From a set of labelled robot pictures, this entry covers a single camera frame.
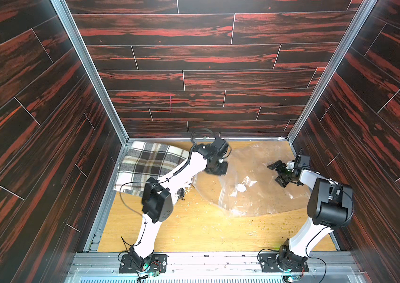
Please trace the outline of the clear plastic vacuum bag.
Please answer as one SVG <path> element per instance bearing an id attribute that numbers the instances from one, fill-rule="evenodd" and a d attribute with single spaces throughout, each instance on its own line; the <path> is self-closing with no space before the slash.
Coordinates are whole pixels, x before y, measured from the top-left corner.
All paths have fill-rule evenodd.
<path id="1" fill-rule="evenodd" d="M 195 177 L 193 185 L 204 200 L 231 217 L 253 217 L 306 208 L 310 198 L 308 187 L 293 183 L 281 187 L 275 181 L 277 172 L 267 168 L 278 160 L 283 163 L 294 160 L 286 141 L 264 141 L 233 147 L 226 159 L 226 175 L 201 172 Z M 239 183 L 246 185 L 245 192 L 236 190 L 235 186 Z"/>

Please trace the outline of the brown cream checked scarf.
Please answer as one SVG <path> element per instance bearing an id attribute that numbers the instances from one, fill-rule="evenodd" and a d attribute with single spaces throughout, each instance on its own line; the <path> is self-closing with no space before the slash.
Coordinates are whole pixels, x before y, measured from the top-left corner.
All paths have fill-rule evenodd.
<path id="1" fill-rule="evenodd" d="M 114 190 L 141 197 L 145 181 L 169 173 L 188 158 L 188 153 L 176 146 L 134 141 L 119 164 Z"/>

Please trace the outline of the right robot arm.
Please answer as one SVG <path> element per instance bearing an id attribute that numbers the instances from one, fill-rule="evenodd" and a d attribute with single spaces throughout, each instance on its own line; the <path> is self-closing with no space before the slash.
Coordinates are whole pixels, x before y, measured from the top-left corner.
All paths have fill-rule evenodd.
<path id="1" fill-rule="evenodd" d="M 353 189 L 311 170 L 309 156 L 299 154 L 291 162 L 278 160 L 267 167 L 278 173 L 275 181 L 281 187 L 293 183 L 306 185 L 311 191 L 306 223 L 294 237 L 280 246 L 275 259 L 282 271 L 307 271 L 306 261 L 312 249 L 326 235 L 351 222 L 354 214 Z"/>

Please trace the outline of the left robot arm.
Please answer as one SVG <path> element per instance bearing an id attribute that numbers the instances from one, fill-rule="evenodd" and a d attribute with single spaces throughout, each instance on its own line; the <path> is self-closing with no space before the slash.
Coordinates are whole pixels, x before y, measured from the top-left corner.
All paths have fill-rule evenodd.
<path id="1" fill-rule="evenodd" d="M 215 176 L 227 173 L 225 159 L 231 153 L 228 142 L 215 137 L 209 144 L 198 144 L 195 140 L 188 157 L 169 173 L 145 182 L 142 197 L 142 225 L 137 241 L 130 246 L 128 255 L 139 272 L 145 271 L 154 253 L 155 241 L 162 223 L 174 210 L 174 205 L 184 195 L 184 188 L 190 187 L 192 178 L 200 172 Z"/>

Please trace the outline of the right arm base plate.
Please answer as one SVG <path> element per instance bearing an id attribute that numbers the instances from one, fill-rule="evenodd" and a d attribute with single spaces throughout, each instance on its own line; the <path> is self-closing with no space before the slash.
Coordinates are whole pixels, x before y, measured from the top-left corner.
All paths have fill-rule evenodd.
<path id="1" fill-rule="evenodd" d="M 263 253 L 257 256 L 262 272 L 308 272 L 307 257 L 292 252 L 279 256 L 278 253 Z"/>

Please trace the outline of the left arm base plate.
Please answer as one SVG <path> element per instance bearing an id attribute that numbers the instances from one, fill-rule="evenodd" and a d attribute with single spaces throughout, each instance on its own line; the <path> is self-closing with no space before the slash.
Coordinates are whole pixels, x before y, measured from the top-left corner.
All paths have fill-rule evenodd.
<path id="1" fill-rule="evenodd" d="M 157 276 L 166 273 L 168 265 L 167 254 L 152 254 L 145 259 L 134 259 L 129 254 L 123 254 L 120 260 L 120 274 L 144 273 Z"/>

